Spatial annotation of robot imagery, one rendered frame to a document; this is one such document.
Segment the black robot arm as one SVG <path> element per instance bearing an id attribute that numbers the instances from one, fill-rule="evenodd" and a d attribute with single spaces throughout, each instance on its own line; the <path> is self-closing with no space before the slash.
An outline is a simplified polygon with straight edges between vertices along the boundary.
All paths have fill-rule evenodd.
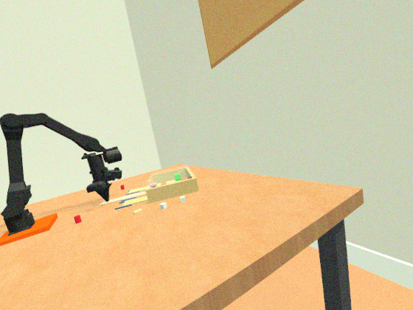
<path id="1" fill-rule="evenodd" d="M 1 215 L 4 217 L 3 219 L 9 232 L 8 236 L 28 230 L 36 223 L 32 212 L 29 212 L 28 208 L 24 209 L 32 194 L 30 192 L 31 185 L 27 186 L 24 182 L 21 138 L 24 128 L 37 125 L 44 125 L 63 137 L 73 140 L 85 151 L 103 152 L 103 154 L 98 155 L 95 153 L 84 153 L 81 159 L 88 160 L 89 169 L 104 166 L 104 161 L 108 164 L 122 161 L 122 154 L 117 146 L 106 149 L 100 144 L 98 139 L 86 134 L 77 133 L 44 113 L 9 113 L 1 116 L 0 126 L 7 142 L 7 158 L 10 175 L 10 184 L 7 191 L 7 206 L 3 209 Z"/>

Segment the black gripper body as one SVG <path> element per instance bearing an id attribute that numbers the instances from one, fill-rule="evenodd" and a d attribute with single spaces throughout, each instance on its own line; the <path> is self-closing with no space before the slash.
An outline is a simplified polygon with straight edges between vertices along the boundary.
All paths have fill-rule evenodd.
<path id="1" fill-rule="evenodd" d="M 107 167 L 105 167 L 104 165 L 98 168 L 90 169 L 89 174 L 92 175 L 93 181 L 86 188 L 88 193 L 96 191 L 96 190 L 102 190 L 103 188 L 109 185 L 108 182 L 115 180 L 115 179 L 109 179 L 108 181 L 105 180 L 105 172 L 104 172 L 105 169 L 107 169 Z"/>

